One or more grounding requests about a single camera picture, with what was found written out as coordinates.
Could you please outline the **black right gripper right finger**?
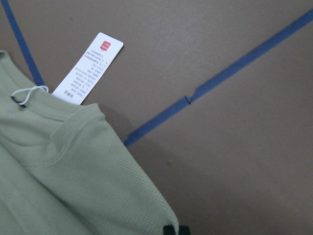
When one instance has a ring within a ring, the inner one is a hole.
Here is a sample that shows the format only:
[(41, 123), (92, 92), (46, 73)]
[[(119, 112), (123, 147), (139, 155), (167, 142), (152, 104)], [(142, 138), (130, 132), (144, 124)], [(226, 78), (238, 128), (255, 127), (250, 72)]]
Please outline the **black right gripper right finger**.
[(188, 226), (179, 227), (179, 235), (190, 235), (190, 229)]

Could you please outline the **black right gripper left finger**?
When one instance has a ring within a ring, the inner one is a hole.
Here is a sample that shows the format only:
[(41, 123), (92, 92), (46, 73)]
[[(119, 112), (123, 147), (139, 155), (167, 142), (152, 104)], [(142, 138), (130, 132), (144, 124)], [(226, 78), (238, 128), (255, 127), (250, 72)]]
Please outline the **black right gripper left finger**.
[(175, 235), (175, 228), (173, 225), (166, 225), (163, 227), (163, 235)]

